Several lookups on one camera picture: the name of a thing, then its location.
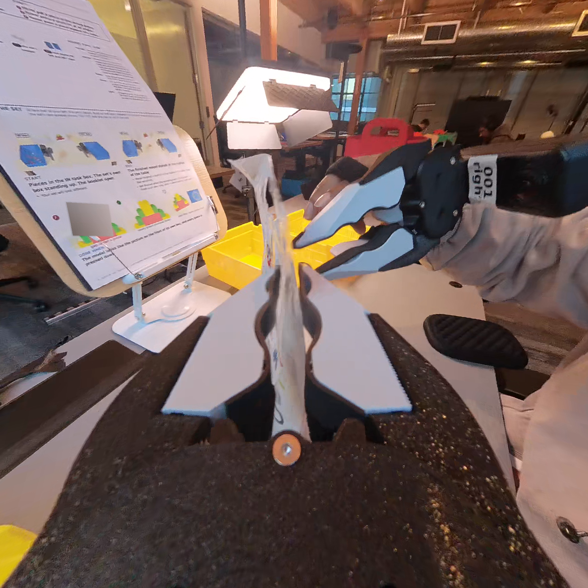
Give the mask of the studio light panel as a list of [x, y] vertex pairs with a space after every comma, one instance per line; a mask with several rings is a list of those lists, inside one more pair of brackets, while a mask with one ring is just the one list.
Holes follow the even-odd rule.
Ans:
[[244, 69], [217, 110], [231, 151], [296, 148], [332, 127], [330, 78], [277, 62]]

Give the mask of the person's right hand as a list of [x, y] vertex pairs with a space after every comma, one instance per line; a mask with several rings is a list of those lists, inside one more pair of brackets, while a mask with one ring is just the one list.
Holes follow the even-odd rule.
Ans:
[[367, 210], [360, 209], [360, 188], [359, 179], [349, 181], [333, 173], [326, 175], [306, 206], [304, 217], [310, 223], [302, 233], [302, 242], [309, 245], [327, 239], [346, 225], [365, 234]]

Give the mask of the red felt bag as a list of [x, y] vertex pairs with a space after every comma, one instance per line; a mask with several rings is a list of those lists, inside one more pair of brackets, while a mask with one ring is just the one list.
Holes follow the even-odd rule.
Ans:
[[344, 156], [359, 158], [380, 155], [400, 146], [427, 141], [428, 137], [397, 118], [375, 118], [367, 122], [360, 134], [348, 136]]

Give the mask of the grey desk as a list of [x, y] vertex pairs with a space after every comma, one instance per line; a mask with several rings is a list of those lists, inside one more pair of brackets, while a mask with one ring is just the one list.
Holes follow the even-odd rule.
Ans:
[[[390, 272], [335, 281], [334, 285], [396, 329], [466, 403], [488, 438], [509, 489], [515, 491], [502, 404], [493, 368], [445, 357], [433, 349], [423, 321], [445, 313], [485, 319], [483, 303], [471, 286], [455, 288], [442, 272], [411, 265]], [[90, 432], [121, 392], [124, 381], [11, 472], [1, 478], [1, 524], [39, 533], [53, 510], [70, 469]]]

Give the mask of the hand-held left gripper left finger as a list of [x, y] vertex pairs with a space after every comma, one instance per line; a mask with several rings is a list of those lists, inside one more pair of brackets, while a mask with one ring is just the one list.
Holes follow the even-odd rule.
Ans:
[[238, 393], [256, 383], [264, 351], [254, 321], [269, 301], [271, 268], [230, 296], [210, 314], [161, 412], [198, 417], [225, 417], [226, 407]]

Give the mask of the toy building set pouch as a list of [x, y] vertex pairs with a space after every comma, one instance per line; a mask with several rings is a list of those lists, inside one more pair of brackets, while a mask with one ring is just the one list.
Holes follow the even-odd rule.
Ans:
[[260, 153], [230, 160], [254, 190], [261, 221], [264, 254], [262, 274], [271, 298], [270, 327], [265, 343], [270, 353], [270, 377], [275, 391], [272, 436], [290, 431], [310, 442], [305, 408], [305, 336], [299, 285], [289, 231], [288, 214], [279, 191], [272, 157]]

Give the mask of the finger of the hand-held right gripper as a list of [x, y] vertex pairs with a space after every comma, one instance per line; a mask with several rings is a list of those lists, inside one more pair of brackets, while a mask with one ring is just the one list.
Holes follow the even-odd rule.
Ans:
[[357, 223], [371, 212], [378, 213], [384, 222], [400, 221], [400, 200], [405, 185], [402, 166], [366, 183], [349, 184], [319, 209], [317, 216], [293, 240], [293, 248], [301, 249], [330, 238], [340, 228]]
[[332, 248], [334, 257], [317, 272], [332, 281], [370, 275], [415, 248], [415, 235], [400, 225], [372, 227], [363, 237]]

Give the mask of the ceiling air vent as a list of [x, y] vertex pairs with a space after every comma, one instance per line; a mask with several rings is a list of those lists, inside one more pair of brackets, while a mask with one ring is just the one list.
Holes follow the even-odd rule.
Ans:
[[422, 45], [452, 45], [456, 42], [461, 21], [443, 21], [424, 25]]

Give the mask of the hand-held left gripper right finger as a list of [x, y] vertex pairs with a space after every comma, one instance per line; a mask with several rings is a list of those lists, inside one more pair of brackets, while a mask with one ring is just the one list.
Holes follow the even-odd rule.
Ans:
[[365, 415], [411, 412], [365, 308], [305, 263], [299, 265], [299, 289], [309, 374], [317, 384]]

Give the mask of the black screen panel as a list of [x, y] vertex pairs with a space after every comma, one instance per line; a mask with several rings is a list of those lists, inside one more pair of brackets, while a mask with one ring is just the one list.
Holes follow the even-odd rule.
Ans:
[[445, 131], [456, 134], [455, 144], [463, 148], [482, 145], [501, 127], [511, 107], [511, 100], [498, 96], [477, 96], [455, 100], [445, 124]]

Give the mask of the person's torso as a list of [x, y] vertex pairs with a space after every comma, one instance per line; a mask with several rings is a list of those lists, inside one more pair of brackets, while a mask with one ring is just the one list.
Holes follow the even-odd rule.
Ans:
[[587, 337], [525, 400], [501, 395], [526, 525], [571, 587], [587, 587], [587, 538], [574, 543], [565, 521], [587, 532]]

